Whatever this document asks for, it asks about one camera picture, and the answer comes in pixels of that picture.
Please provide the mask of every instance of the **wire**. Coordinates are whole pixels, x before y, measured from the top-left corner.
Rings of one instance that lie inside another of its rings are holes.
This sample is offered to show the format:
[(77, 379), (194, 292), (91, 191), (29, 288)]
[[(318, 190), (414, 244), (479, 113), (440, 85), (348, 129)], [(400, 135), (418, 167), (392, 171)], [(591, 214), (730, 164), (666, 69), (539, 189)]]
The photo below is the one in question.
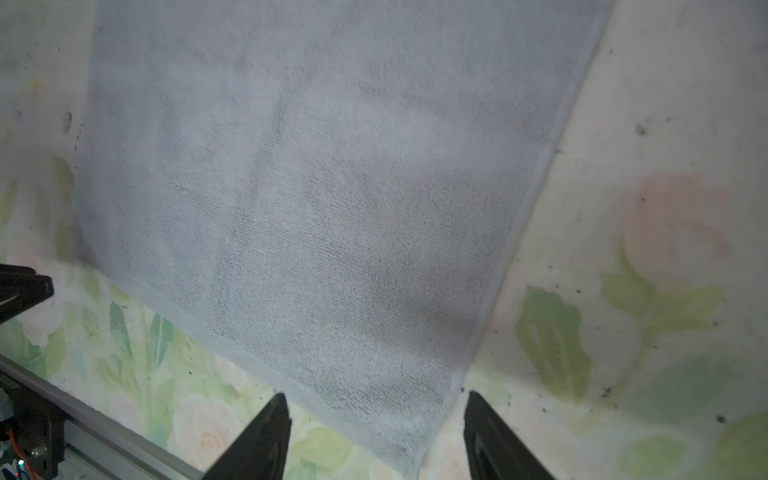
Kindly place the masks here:
[(35, 477), (42, 478), (33, 468), (32, 465), (30, 465), (29, 462), (27, 462), (27, 459), (24, 457), (24, 454), (22, 453), (21, 449), (16, 445), (16, 437), (13, 436), (13, 429), (8, 430), (8, 436), (11, 437), (11, 445), (13, 445), (13, 451), (16, 452), (16, 455), (21, 460), (24, 460), (24, 465), (27, 465), (27, 470), (30, 472), (30, 480), (35, 480)]
[(22, 470), (22, 466), (19, 465), (18, 462), (16, 463), (16, 471), (23, 473), (27, 478), (29, 478), (29, 474), (27, 472), (25, 472), (24, 470)]

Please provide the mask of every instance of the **pink rose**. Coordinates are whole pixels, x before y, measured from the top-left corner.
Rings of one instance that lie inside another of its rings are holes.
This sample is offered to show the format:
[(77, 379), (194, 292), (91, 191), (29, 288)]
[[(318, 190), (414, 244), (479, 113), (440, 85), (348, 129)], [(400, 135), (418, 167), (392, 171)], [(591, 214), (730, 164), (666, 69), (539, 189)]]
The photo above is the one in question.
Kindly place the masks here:
[(710, 281), (728, 257), (728, 194), (696, 174), (649, 177), (632, 197), (624, 249), (637, 272), (661, 288)]

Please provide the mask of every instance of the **green leaf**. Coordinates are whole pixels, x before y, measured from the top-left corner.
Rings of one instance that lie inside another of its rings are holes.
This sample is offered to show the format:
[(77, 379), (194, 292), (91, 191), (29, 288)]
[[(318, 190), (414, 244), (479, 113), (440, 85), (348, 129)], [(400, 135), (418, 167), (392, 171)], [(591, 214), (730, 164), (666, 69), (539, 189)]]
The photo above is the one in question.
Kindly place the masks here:
[(131, 338), (128, 336), (128, 328), (125, 326), (123, 309), (115, 302), (109, 306), (109, 327), (112, 338), (128, 356), (133, 356), (131, 351)]
[(299, 462), (288, 468), (285, 474), (285, 480), (316, 480), (317, 467), (307, 462)]
[(704, 412), (738, 376), (731, 359), (692, 356), (656, 374), (629, 399), (627, 411), (652, 422), (674, 423)]
[(74, 333), (78, 324), (80, 323), (80, 316), (78, 315), (78, 307), (73, 303), (67, 303), (64, 310), (64, 324), (67, 327), (69, 333)]
[(35, 229), (39, 233), (51, 231), (51, 208), (48, 206), (45, 192), (40, 187), (35, 192)]
[(556, 293), (525, 287), (518, 341), (553, 396), (580, 402), (589, 387), (592, 360), (581, 348), (581, 312)]
[(652, 435), (624, 447), (621, 471), (637, 480), (658, 478), (672, 472), (685, 456), (687, 447), (678, 439)]
[(101, 298), (101, 288), (99, 287), (98, 274), (90, 266), (83, 267), (83, 287), (93, 301), (98, 302)]
[(18, 182), (16, 180), (9, 180), (5, 184), (5, 190), (0, 197), (0, 232), (5, 228), (5, 225), (11, 221), (13, 217), (13, 210), (16, 209), (16, 194), (18, 193)]
[(150, 402), (150, 440), (165, 448), (174, 425), (176, 380), (169, 379), (154, 391)]
[(719, 286), (705, 286), (683, 296), (683, 314), (690, 319), (704, 322), (717, 312), (725, 298), (726, 290)]
[(629, 273), (603, 273), (601, 292), (611, 306), (640, 317), (650, 305), (654, 288)]
[(119, 369), (120, 369), (119, 363), (117, 364), (117, 366), (115, 366), (110, 361), (104, 358), (100, 358), (96, 360), (96, 371), (101, 376), (101, 378), (104, 379), (107, 385), (109, 385), (113, 389), (123, 388), (123, 382), (120, 379)]
[(26, 336), (22, 338), (22, 350), (18, 364), (40, 378), (45, 378), (45, 355), (43, 354), (43, 349), (32, 345)]
[(720, 435), (710, 461), (718, 478), (768, 478), (768, 410), (730, 423)]
[(48, 336), (48, 343), (45, 344), (45, 378), (50, 379), (56, 375), (64, 362), (67, 353), (67, 336), (65, 326), (60, 325), (51, 335)]
[(74, 228), (60, 224), (56, 229), (56, 258), (67, 260), (72, 257), (74, 250)]
[(72, 189), (74, 188), (74, 174), (69, 164), (64, 157), (54, 155), (53, 165), (56, 170), (56, 180), (58, 180), (58, 186), (61, 188), (61, 194), (64, 200), (69, 203), (72, 198)]
[(125, 293), (123, 290), (120, 290), (120, 287), (112, 283), (109, 286), (109, 293), (112, 295), (113, 298), (120, 300), (121, 302), (127, 302), (131, 300), (131, 297)]
[(94, 313), (91, 312), (91, 309), (86, 305), (83, 305), (82, 311), (83, 327), (85, 328), (85, 333), (88, 335), (88, 338), (94, 337), (101, 342), (101, 329), (99, 328), (96, 315), (94, 315)]
[(686, 314), (687, 301), (683, 298), (676, 302), (664, 295), (655, 293), (651, 299), (649, 320), (644, 326), (644, 337), (651, 342), (659, 335), (682, 330), (709, 328), (710, 324), (695, 316)]
[(352, 454), (352, 443), (328, 427), (319, 427), (296, 442), (291, 448), (294, 455), (313, 463), (320, 470), (332, 473), (344, 466)]
[(96, 371), (109, 386), (123, 390), (137, 405), (141, 405), (141, 390), (131, 359), (110, 354), (106, 359), (96, 361)]
[(160, 367), (168, 350), (168, 343), (174, 339), (174, 326), (156, 313), (147, 335), (147, 363), (150, 371)]
[(22, 344), (28, 342), (22, 323), (13, 318), (0, 323), (0, 354), (18, 363), (22, 356)]

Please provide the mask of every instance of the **fabric surface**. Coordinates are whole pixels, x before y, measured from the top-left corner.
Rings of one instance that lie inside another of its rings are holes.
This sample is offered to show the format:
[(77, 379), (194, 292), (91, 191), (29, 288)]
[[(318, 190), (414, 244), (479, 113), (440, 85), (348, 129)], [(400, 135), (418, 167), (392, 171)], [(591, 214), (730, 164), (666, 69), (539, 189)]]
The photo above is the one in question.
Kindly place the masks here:
[(414, 474), (608, 8), (103, 1), (80, 253)]

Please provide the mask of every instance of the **black bracket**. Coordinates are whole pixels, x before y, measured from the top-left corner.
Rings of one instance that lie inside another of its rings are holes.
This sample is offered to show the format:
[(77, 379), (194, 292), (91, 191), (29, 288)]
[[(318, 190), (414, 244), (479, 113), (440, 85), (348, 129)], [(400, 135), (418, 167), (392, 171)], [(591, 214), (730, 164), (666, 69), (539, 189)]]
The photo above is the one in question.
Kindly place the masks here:
[(286, 397), (278, 393), (201, 480), (282, 479), (290, 426)]
[(51, 277), (28, 266), (0, 264), (0, 324), (52, 296)]
[(464, 424), (472, 480), (554, 480), (477, 392), (469, 393)]

